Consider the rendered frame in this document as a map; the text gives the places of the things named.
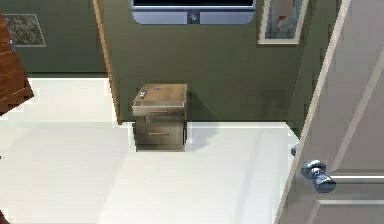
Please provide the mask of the brown two-drawer nightstand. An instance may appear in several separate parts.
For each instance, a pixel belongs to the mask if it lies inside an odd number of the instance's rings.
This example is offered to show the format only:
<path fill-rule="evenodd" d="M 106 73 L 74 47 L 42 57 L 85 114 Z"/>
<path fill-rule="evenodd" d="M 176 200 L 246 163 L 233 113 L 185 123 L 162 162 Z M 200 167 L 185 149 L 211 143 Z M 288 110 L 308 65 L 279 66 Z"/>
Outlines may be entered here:
<path fill-rule="evenodd" d="M 144 84 L 132 105 L 136 151 L 183 152 L 187 140 L 187 85 Z"/>

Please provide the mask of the silver round door knob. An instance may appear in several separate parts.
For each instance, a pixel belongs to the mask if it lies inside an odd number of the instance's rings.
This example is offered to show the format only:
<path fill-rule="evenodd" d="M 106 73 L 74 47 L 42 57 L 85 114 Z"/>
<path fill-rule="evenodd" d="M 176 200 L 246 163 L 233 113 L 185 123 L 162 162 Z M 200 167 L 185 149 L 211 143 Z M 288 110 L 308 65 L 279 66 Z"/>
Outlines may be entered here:
<path fill-rule="evenodd" d="M 326 165 L 320 160 L 306 162 L 301 168 L 301 174 L 312 181 L 318 193 L 330 193 L 336 188 L 336 181 L 326 174 Z"/>

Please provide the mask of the grey panelled room door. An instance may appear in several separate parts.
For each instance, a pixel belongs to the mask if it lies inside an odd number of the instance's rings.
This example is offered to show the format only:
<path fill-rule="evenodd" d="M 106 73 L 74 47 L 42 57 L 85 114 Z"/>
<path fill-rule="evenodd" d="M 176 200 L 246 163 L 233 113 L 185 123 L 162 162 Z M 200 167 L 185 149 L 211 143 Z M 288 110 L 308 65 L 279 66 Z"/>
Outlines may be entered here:
<path fill-rule="evenodd" d="M 299 143 L 273 224 L 384 224 L 384 0 L 317 0 L 290 108 Z M 336 181 L 318 193 L 301 168 Z"/>

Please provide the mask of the dark brown wooden cabinet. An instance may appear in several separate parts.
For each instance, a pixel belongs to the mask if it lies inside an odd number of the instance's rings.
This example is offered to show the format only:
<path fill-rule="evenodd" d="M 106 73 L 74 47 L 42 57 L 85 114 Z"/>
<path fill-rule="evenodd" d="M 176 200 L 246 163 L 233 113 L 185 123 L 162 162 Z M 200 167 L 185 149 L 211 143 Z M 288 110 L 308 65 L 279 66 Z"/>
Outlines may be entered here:
<path fill-rule="evenodd" d="M 0 116 L 33 97 L 16 47 L 0 13 Z"/>

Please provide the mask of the white-framed wall picture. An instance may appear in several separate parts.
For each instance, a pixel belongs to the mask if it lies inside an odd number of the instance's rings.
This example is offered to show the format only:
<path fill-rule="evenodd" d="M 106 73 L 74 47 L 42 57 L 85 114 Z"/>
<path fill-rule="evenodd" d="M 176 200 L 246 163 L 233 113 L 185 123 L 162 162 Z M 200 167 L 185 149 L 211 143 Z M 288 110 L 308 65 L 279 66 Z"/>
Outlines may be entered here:
<path fill-rule="evenodd" d="M 309 0 L 264 0 L 259 44 L 297 45 Z"/>

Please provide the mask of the grey speckled wall picture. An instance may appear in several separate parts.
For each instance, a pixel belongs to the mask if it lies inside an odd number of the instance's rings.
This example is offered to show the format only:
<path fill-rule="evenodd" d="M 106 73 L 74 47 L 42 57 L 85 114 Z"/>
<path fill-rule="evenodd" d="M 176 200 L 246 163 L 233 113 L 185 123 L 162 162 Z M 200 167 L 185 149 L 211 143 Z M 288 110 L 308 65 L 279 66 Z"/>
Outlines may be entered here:
<path fill-rule="evenodd" d="M 46 46 L 36 14 L 4 14 L 3 18 L 17 47 Z"/>

